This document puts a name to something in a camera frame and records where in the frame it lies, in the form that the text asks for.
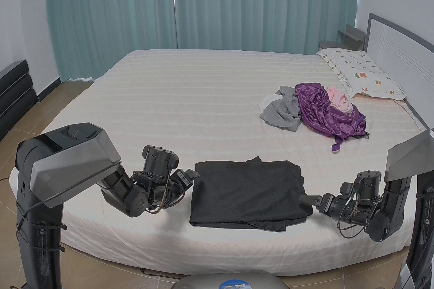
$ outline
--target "pink cloth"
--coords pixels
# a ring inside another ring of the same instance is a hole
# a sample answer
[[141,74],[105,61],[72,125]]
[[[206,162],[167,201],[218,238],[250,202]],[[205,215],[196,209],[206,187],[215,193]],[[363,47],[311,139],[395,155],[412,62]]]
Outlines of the pink cloth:
[[345,93],[340,93],[337,89],[329,86],[327,88],[330,105],[336,107],[345,114],[351,114],[353,111],[352,103],[348,100]]

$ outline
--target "white headboard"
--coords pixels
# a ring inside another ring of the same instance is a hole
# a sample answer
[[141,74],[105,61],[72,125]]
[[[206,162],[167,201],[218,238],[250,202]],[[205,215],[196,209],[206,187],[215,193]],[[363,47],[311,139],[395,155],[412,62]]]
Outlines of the white headboard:
[[422,123],[434,128],[434,45],[371,13],[365,51],[401,86]]

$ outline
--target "clothing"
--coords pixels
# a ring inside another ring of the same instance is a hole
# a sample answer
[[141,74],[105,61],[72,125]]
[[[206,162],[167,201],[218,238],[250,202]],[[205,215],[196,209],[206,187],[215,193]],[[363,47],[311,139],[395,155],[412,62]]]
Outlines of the clothing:
[[207,161],[195,170],[192,226],[285,231],[313,213],[299,201],[304,179],[289,161]]
[[336,107],[338,110],[345,114],[351,114],[353,110],[352,103],[348,100],[345,93],[339,92],[336,88],[329,86],[327,88],[328,98],[330,99],[330,104]]
[[260,114],[260,118],[269,125],[289,131],[297,131],[301,123],[301,113],[295,89],[281,86],[276,94],[282,95],[280,100],[272,101]]
[[345,114],[330,106],[330,99],[319,83],[296,85],[303,122],[325,136],[335,136],[336,144],[332,151],[338,151],[343,140],[349,137],[369,137],[365,131],[365,116],[353,105],[353,112]]
[[262,100],[261,104],[259,105],[259,109],[261,110],[261,113],[267,108],[267,106],[276,100],[280,100],[283,97],[281,94],[271,94],[264,97],[264,100]]

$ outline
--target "purple cloth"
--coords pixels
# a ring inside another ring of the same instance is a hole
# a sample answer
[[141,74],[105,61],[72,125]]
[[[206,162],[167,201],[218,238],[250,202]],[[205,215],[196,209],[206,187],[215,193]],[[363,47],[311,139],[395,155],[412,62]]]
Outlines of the purple cloth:
[[353,112],[345,114],[330,105],[327,91],[319,83],[296,85],[302,121],[325,136],[335,136],[332,151],[338,151],[343,140],[352,136],[366,136],[365,116],[353,105]]

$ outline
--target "mattress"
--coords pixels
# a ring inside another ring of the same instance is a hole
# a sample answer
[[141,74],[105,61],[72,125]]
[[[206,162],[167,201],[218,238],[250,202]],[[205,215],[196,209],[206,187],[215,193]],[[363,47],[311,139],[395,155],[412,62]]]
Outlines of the mattress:
[[[359,95],[352,102],[366,115],[371,137],[344,141],[333,154],[334,140],[304,124],[293,133],[259,118],[264,96],[303,82],[344,91],[319,56],[134,51],[74,99],[46,131],[81,122],[104,128],[129,175],[142,169],[143,147],[156,145],[174,151],[184,169],[206,160],[289,160],[300,165],[307,194],[336,195],[342,182],[353,182],[361,171],[384,172],[388,149],[423,129],[404,102]],[[10,185],[16,192],[16,170]],[[410,243],[415,215],[412,184],[403,226],[382,243],[365,233],[347,240],[335,221],[316,210],[307,222],[282,233],[193,227],[188,222],[191,192],[157,215],[129,218],[108,205],[94,185],[65,203],[68,230],[62,231],[62,242],[101,259],[170,273],[301,275],[402,249]]]

